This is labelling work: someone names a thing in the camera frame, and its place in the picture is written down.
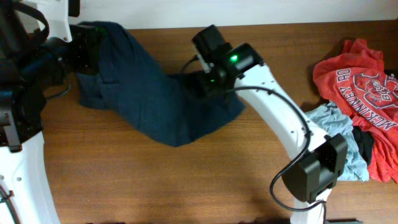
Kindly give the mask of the navy blue shorts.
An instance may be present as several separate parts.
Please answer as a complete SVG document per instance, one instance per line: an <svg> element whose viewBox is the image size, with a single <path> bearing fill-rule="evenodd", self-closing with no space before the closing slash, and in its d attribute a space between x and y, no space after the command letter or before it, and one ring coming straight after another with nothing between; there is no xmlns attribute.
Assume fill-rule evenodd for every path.
<svg viewBox="0 0 398 224"><path fill-rule="evenodd" d="M215 132L245 109L238 97L199 97L196 77L166 75L158 62L120 24L95 21L104 28L99 47L99 72L77 73L80 104L113 110L138 131L163 144L179 147Z"/></svg>

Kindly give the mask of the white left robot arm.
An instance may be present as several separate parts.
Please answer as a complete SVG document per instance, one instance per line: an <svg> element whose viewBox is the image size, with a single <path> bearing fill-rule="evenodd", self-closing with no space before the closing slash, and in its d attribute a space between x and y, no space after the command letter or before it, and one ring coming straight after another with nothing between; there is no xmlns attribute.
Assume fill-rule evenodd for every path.
<svg viewBox="0 0 398 224"><path fill-rule="evenodd" d="M80 2L1 2L1 222L58 223L44 163L44 91L96 75L103 28L71 25Z"/></svg>

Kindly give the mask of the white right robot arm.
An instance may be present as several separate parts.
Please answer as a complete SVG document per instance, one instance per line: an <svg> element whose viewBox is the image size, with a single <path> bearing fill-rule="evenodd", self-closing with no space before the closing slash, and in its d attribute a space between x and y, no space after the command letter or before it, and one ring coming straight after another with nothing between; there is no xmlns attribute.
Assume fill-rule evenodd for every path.
<svg viewBox="0 0 398 224"><path fill-rule="evenodd" d="M193 43L205 71L207 96L235 93L279 138L290 162L271 181L274 201L292 212L291 223L326 223L326 201L343 173L348 145L315 124L278 84L249 45Z"/></svg>

